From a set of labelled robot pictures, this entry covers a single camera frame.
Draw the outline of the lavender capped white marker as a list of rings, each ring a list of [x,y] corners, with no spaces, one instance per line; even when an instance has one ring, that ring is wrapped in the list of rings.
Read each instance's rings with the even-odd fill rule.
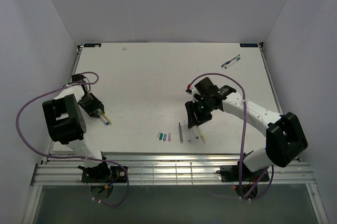
[[[187,142],[191,142],[190,135],[189,135],[189,129],[187,127],[187,122],[185,120],[183,121],[183,127],[184,127]]]

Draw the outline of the teal white marker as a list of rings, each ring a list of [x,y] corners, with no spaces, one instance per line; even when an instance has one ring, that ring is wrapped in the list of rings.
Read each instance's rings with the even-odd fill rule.
[[[199,139],[199,134],[198,134],[195,127],[192,128],[192,133],[193,133],[195,139]]]

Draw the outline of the yellow highlighter pen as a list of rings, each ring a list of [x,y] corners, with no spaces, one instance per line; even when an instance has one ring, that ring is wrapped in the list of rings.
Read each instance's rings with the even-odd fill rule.
[[[203,136],[203,133],[202,133],[202,131],[200,130],[200,128],[199,128],[198,126],[196,126],[196,130],[197,130],[197,132],[198,132],[198,134],[199,134],[199,136],[200,136],[202,142],[203,142],[203,143],[206,143],[205,138],[204,138],[204,136]]]

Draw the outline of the purple marker pen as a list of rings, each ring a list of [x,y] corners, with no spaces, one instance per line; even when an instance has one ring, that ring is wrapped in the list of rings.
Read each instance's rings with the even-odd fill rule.
[[[182,125],[179,122],[179,137],[180,137],[180,143],[183,143],[183,132],[182,132]]]

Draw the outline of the green capped marker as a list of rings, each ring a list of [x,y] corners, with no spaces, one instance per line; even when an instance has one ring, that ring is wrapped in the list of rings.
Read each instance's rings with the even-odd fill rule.
[[[235,59],[234,61],[232,61],[232,62],[229,63],[228,65],[226,65],[226,66],[224,67],[224,69],[229,68],[230,66],[232,66],[233,64],[235,64],[237,61],[239,61],[239,60],[241,59],[241,55],[240,55],[240,54],[238,54],[236,57],[237,57],[237,59]]]

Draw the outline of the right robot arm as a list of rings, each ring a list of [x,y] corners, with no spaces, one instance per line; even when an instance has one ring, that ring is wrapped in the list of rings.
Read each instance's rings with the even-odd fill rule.
[[[251,125],[265,137],[264,147],[243,154],[238,162],[237,172],[243,180],[251,180],[257,171],[269,166],[286,167],[308,147],[300,121],[291,112],[269,111],[245,100],[233,87],[217,87],[208,77],[188,85],[186,92],[192,96],[185,103],[189,129],[210,121],[212,111],[220,110],[242,119],[244,125]]]

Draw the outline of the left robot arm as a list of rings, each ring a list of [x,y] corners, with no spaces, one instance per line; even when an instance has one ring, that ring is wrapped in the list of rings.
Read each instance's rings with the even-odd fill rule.
[[[81,113],[84,110],[90,117],[102,119],[104,105],[90,92],[84,74],[72,75],[71,80],[59,95],[42,104],[49,136],[80,157],[84,165],[79,169],[91,179],[107,181],[112,170],[104,154],[85,138],[86,123]]]

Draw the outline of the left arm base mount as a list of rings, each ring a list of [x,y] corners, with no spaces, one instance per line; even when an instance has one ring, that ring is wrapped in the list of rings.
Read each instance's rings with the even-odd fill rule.
[[[82,183],[92,184],[92,183],[127,183],[126,179],[126,172],[119,166],[110,166],[110,173],[107,179],[99,180],[95,178],[91,178],[88,174],[85,172],[82,172],[82,177],[80,181]]]

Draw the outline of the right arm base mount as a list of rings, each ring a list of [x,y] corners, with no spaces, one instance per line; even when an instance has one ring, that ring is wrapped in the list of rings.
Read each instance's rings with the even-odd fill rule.
[[[255,172],[249,171],[246,167],[242,168],[242,181],[243,182],[256,182],[257,179],[263,174],[260,182],[270,181],[267,171],[263,173],[264,169]],[[216,174],[221,176],[222,182],[238,182],[239,181],[239,165],[222,165]]]

